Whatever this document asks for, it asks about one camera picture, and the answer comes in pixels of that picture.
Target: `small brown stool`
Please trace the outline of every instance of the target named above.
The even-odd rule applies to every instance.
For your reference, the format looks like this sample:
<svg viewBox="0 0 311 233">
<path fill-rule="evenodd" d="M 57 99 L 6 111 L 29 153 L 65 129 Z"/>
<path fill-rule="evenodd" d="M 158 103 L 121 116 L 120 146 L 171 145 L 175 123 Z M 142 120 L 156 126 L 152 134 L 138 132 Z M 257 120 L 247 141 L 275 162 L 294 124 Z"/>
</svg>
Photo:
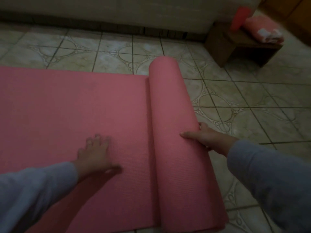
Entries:
<svg viewBox="0 0 311 233">
<path fill-rule="evenodd" d="M 229 31 L 230 23 L 215 22 L 211 27 L 205 48 L 215 62 L 223 67 L 230 57 L 246 57 L 264 66 L 282 45 L 260 43 L 243 29 Z"/>
</svg>

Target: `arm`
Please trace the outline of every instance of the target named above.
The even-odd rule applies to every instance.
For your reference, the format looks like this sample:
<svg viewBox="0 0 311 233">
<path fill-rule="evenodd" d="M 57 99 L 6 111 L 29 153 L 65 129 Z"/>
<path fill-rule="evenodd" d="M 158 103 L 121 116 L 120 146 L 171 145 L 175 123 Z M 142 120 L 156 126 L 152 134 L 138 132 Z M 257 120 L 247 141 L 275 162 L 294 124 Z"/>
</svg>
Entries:
<svg viewBox="0 0 311 233">
<path fill-rule="evenodd" d="M 310 232 L 311 167 L 299 158 L 219 133 L 200 123 L 181 133 L 227 157 L 230 172 L 250 190 L 271 219 L 287 232 Z"/>
<path fill-rule="evenodd" d="M 78 159 L 0 175 L 0 232 L 24 232 L 76 184 L 94 172 L 119 169 L 106 154 L 109 140 L 88 138 Z"/>
</svg>

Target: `textured mat surface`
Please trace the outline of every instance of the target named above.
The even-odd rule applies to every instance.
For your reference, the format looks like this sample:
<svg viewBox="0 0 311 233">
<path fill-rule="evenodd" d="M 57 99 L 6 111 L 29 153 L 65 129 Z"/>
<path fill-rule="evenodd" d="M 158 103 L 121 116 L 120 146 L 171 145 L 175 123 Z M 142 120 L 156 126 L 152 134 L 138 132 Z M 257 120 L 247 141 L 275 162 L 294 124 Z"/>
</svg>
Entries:
<svg viewBox="0 0 311 233">
<path fill-rule="evenodd" d="M 160 218 L 167 232 L 224 227 L 210 160 L 179 137 L 198 124 L 174 59 L 155 59 L 150 78 L 1 70 L 1 173 L 73 160 L 95 133 L 112 136 L 109 155 L 124 167 L 79 184 L 29 232 L 120 232 Z"/>
</svg>

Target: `hand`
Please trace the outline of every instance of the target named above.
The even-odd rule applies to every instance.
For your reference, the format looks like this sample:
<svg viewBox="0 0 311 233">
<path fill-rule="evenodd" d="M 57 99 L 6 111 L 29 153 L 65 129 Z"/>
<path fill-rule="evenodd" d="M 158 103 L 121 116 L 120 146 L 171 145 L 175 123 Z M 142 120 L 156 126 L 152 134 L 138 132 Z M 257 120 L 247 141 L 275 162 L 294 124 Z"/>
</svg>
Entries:
<svg viewBox="0 0 311 233">
<path fill-rule="evenodd" d="M 80 148 L 78 159 L 72 162 L 78 171 L 79 180 L 94 172 L 121 169 L 121 166 L 112 163 L 107 155 L 109 141 L 110 137 L 103 139 L 99 134 L 96 134 L 95 138 L 87 138 L 85 149 Z"/>
<path fill-rule="evenodd" d="M 205 145 L 208 151 L 215 150 L 217 153 L 227 157 L 232 145 L 238 141 L 237 138 L 223 134 L 211 129 L 206 123 L 200 122 L 200 131 L 182 132 L 183 138 L 193 139 Z"/>
</svg>

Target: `gray sleeve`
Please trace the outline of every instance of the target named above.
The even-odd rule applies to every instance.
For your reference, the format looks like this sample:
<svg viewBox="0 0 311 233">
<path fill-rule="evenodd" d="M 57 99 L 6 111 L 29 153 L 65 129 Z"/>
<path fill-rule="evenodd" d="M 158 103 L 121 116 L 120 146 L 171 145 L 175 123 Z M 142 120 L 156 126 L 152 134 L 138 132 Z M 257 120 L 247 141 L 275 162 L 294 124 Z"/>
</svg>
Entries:
<svg viewBox="0 0 311 233">
<path fill-rule="evenodd" d="M 279 227 L 290 233 L 311 232 L 310 165 L 246 140 L 235 142 L 227 163 Z"/>
<path fill-rule="evenodd" d="M 77 181 L 70 162 L 0 175 L 0 232 L 25 232 Z"/>
</svg>

